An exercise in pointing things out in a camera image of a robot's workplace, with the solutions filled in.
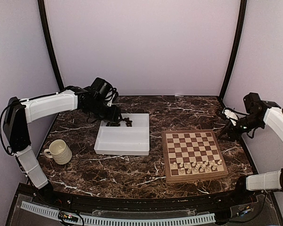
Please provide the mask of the wooden chess board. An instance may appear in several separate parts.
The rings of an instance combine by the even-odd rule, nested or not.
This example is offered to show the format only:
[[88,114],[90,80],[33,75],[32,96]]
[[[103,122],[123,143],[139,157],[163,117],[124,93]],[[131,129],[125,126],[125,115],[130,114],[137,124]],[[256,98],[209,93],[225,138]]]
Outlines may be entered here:
[[[167,183],[219,179],[229,174],[215,133],[211,129],[163,131],[162,146]],[[218,165],[217,162],[220,159],[222,164]],[[195,173],[195,167],[192,167],[191,174],[187,174],[187,168],[184,168],[184,175],[179,174],[179,163],[181,162],[189,162],[191,167],[193,161],[201,166],[204,161],[208,161],[210,165],[212,160],[217,165],[216,171],[207,172],[205,168],[204,172]],[[172,168],[173,162],[177,163],[175,169]]]

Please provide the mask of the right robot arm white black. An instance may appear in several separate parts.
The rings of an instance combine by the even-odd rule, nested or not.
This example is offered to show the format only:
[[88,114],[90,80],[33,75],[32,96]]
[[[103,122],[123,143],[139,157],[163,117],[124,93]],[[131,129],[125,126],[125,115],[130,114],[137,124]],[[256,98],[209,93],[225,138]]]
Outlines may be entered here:
[[241,176],[231,200],[242,204],[250,191],[283,192],[283,108],[276,102],[262,100],[258,93],[250,92],[244,98],[246,112],[229,107],[217,111],[227,123],[219,139],[246,142],[259,173]]

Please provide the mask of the white plastic divided tray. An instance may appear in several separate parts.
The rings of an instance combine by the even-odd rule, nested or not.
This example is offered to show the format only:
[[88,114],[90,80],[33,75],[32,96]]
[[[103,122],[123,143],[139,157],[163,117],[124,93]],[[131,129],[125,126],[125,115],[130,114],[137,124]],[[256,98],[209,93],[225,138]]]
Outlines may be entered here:
[[101,121],[94,145],[97,154],[148,156],[150,152],[150,120],[148,113],[123,113],[123,118],[129,118],[132,126],[126,126],[124,121],[119,127],[107,126]]

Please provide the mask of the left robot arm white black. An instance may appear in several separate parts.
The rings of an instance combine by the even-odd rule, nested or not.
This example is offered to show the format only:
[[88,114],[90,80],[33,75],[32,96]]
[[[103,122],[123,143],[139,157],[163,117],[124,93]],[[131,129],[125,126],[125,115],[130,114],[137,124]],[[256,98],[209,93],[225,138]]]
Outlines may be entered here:
[[118,90],[103,78],[96,78],[90,86],[81,88],[67,86],[55,93],[37,97],[9,99],[0,114],[0,142],[3,150],[18,161],[23,173],[32,185],[40,190],[39,198],[47,205],[57,202],[57,194],[43,172],[33,141],[36,140],[36,123],[41,124],[46,118],[54,118],[62,112],[80,110],[93,114],[96,119],[118,122],[121,109],[113,102],[118,97]]

